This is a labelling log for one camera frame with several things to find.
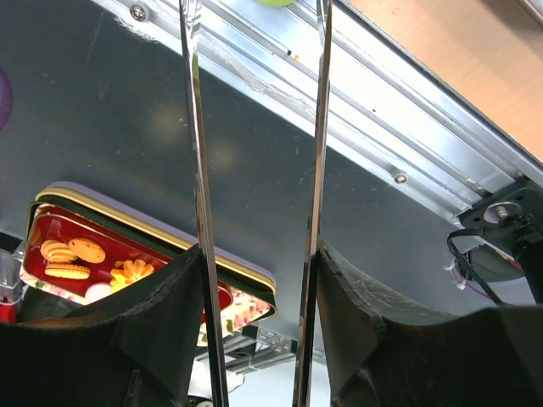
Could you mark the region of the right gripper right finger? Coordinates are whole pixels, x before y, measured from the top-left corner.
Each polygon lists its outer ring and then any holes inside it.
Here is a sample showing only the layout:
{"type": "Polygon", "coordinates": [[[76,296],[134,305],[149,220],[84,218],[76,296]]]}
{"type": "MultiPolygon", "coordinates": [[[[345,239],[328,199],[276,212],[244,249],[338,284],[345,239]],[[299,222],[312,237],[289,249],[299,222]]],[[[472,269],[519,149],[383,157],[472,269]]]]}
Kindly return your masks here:
{"type": "Polygon", "coordinates": [[[456,316],[317,252],[317,302],[334,406],[539,406],[542,309],[456,316]]]}

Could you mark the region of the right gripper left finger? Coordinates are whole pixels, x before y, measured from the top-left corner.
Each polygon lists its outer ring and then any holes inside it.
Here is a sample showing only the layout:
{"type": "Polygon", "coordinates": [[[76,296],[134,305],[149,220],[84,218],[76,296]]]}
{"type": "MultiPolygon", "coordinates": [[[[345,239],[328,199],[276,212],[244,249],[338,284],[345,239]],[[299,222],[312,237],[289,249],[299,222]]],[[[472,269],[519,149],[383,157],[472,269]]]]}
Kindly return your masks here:
{"type": "Polygon", "coordinates": [[[1,325],[3,406],[183,406],[203,314],[193,246],[119,292],[1,325]]]}

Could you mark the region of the green round cookie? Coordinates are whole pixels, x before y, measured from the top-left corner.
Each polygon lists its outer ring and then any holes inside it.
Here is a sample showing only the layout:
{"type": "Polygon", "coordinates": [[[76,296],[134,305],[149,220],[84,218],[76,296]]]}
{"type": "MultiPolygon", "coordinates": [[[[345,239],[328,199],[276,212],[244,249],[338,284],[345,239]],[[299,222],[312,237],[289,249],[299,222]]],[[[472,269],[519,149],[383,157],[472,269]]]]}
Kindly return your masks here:
{"type": "Polygon", "coordinates": [[[286,7],[292,3],[295,3],[296,0],[258,0],[258,2],[268,7],[286,7]]]}

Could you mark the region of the metal tongs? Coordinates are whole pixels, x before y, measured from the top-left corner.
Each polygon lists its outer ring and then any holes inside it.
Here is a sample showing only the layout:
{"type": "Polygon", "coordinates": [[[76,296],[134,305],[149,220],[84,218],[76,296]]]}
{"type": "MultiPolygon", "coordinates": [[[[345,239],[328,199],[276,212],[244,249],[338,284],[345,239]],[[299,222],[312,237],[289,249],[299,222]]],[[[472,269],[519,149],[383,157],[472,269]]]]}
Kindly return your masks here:
{"type": "MultiPolygon", "coordinates": [[[[206,163],[199,59],[197,52],[201,3],[199,1],[181,1],[179,3],[178,14],[182,42],[182,56],[184,60],[188,129],[192,139],[195,163],[194,197],[198,246],[204,259],[203,297],[212,400],[216,406],[227,406],[229,404],[229,398],[227,391],[226,362],[220,321],[221,308],[218,296],[216,251],[210,207],[210,188],[206,163]]],[[[292,402],[294,406],[308,406],[311,403],[311,372],[318,276],[317,246],[320,236],[322,189],[326,164],[330,63],[333,36],[332,2],[317,2],[316,15],[322,44],[322,55],[319,61],[316,98],[312,206],[307,224],[305,263],[299,308],[299,334],[292,402]]]]}

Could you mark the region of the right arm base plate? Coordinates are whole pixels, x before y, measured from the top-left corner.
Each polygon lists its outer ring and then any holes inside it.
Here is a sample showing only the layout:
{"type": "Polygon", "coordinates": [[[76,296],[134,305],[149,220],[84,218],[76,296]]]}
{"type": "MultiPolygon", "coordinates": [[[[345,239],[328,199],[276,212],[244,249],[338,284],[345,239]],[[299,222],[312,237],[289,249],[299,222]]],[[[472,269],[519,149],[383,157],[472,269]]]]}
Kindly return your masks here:
{"type": "Polygon", "coordinates": [[[464,270],[482,285],[495,304],[501,300],[461,254],[456,237],[477,237],[513,258],[520,266],[537,304],[542,303],[542,187],[521,180],[484,198],[458,216],[459,231],[447,237],[447,246],[464,270]]]}

